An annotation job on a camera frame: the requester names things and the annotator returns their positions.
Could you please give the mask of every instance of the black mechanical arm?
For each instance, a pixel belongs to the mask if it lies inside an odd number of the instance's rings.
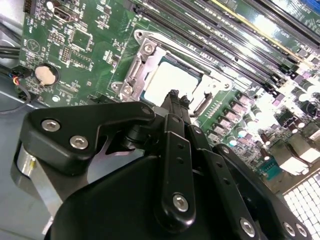
[[[11,175],[54,217],[48,240],[311,240],[307,228],[224,144],[211,148],[172,90],[142,102],[38,109]],[[88,184],[93,158],[144,156]]]

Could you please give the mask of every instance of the screw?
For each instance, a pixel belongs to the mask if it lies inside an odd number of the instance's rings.
[[[88,140],[84,136],[73,136],[70,139],[70,144],[75,149],[84,150],[88,147]]]
[[[289,223],[284,222],[283,226],[285,228],[285,230],[292,236],[294,237],[296,235],[295,230],[292,228],[292,226],[290,226]]]
[[[173,205],[180,211],[186,212],[189,208],[189,204],[187,199],[180,194],[176,194],[173,196]]]
[[[254,227],[251,225],[251,223],[247,219],[241,217],[240,218],[240,225],[241,225],[241,228],[243,229],[243,231],[249,237],[253,238],[256,235],[256,231],[255,231]]]
[[[226,154],[229,154],[229,149],[226,148],[225,146],[222,146],[221,149],[222,149]]]
[[[301,233],[301,235],[306,238],[308,236],[306,230],[298,223],[296,223],[295,225],[296,225],[296,228],[298,229],[299,233]]]
[[[201,134],[201,130],[198,128],[198,127],[194,127],[194,130],[195,130],[195,132],[197,133],[197,134]]]
[[[55,121],[55,120],[52,120],[52,119],[47,119],[47,120],[44,120],[42,123],[41,123],[41,126],[44,130],[48,131],[48,132],[56,132],[60,129],[60,124]]]
[[[132,94],[132,87],[131,86],[125,86],[124,87],[124,89],[123,89],[123,91],[124,91],[124,93],[125,94],[128,94],[128,95],[130,95],[130,94]]]
[[[150,43],[147,43],[147,44],[144,46],[144,51],[145,51],[147,54],[151,54],[154,50],[155,50],[154,46],[152,46]]]

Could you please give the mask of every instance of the electrolytic capacitor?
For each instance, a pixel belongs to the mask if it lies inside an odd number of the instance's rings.
[[[298,132],[298,128],[297,128],[296,125],[294,125],[294,124],[289,125],[289,126],[288,126],[288,129],[289,129],[293,134],[295,134],[295,133]]]
[[[226,138],[226,140],[228,141],[228,144],[231,146],[231,147],[234,147],[237,145],[237,139],[234,137],[234,136],[228,136]]]
[[[294,123],[295,123],[295,125],[297,125],[297,127],[298,127],[299,129],[304,128],[305,125],[306,125],[303,121],[301,121],[300,118],[297,118],[297,119],[294,121]]]
[[[269,153],[263,147],[260,148],[260,154],[265,161],[268,161],[270,159]]]
[[[303,85],[302,88],[308,93],[308,94],[313,94],[317,91],[317,87],[313,85],[311,82],[306,81]]]
[[[295,93],[294,93],[295,97],[300,101],[300,102],[304,102],[304,101],[307,101],[309,96],[308,94],[306,94],[304,91],[302,90],[297,90]]]
[[[247,135],[247,131],[242,126],[236,127],[235,131],[239,138],[244,138]]]
[[[262,142],[266,145],[266,146],[269,146],[271,144],[269,138],[267,137],[266,134],[264,133],[261,133],[260,134],[260,138],[262,139]]]
[[[254,116],[257,118],[257,119],[262,119],[263,118],[263,113],[262,113],[262,111],[260,110],[260,108],[258,108],[258,107],[255,107],[255,108],[253,108],[252,109],[252,112],[253,112],[253,114],[254,114]]]
[[[245,124],[248,126],[248,128],[253,127],[256,123],[250,116],[245,116],[243,118]]]

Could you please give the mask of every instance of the white component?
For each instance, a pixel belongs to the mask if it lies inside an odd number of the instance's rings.
[[[189,105],[190,113],[193,113],[197,109],[197,107],[201,104],[201,102],[204,100],[205,92],[208,93],[208,90],[214,89],[212,87],[211,89],[209,89],[212,82],[213,80],[211,77],[209,77],[208,75],[203,75],[199,86],[196,88],[196,90],[192,94],[193,100]]]
[[[192,100],[192,93],[197,84],[198,79],[194,76],[168,62],[162,62],[150,79],[144,98],[161,106],[170,90],[179,90],[179,98],[187,95],[187,98]]]
[[[291,144],[295,152],[303,160],[313,163],[320,158],[320,152],[307,142],[299,133],[292,135],[288,142]]]
[[[308,165],[296,158],[284,141],[279,140],[270,148],[270,152],[278,163],[279,167],[292,175],[301,175],[308,170]]]

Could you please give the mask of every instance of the screw hole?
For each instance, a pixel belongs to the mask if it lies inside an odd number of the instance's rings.
[[[142,32],[140,32],[140,31],[138,31],[137,33],[136,33],[136,36],[139,38],[139,39],[141,39],[142,38]]]
[[[229,182],[229,180],[227,178],[224,178],[223,181],[224,181],[225,184],[231,185],[231,183]]]
[[[185,161],[181,157],[177,157],[176,159],[178,160],[178,163],[180,163],[180,164],[185,163]]]

